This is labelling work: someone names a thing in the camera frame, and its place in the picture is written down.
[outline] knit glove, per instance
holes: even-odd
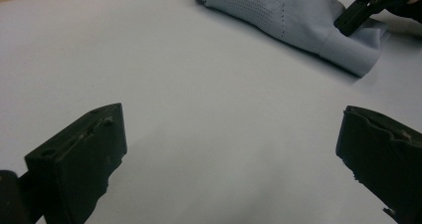
[[[333,26],[344,11],[337,0],[198,0],[269,35],[318,54],[363,77],[381,54],[386,26],[375,20],[345,37]]]

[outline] black robotic claw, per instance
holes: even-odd
[[[86,113],[27,154],[20,178],[0,170],[0,223],[85,223],[126,152],[121,104]]]
[[[347,107],[335,153],[397,223],[422,223],[422,133],[382,113]]]
[[[409,0],[355,0],[335,21],[334,26],[344,35],[350,36],[372,14],[389,10],[400,10]]]

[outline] glove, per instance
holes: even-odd
[[[344,7],[337,0],[199,0],[247,21],[269,35],[318,54],[363,77],[381,53],[386,26],[370,20],[350,37],[333,26]]]

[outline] white table surface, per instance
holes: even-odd
[[[377,18],[394,33],[357,79],[194,0],[0,3],[0,167],[122,103],[87,223],[395,223],[334,153],[347,105],[422,130],[421,26]]]

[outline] white surface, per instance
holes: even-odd
[[[358,80],[194,0],[0,3],[0,166],[121,102],[87,223],[394,223],[334,153],[347,105],[422,130],[420,26],[378,17],[400,33]]]

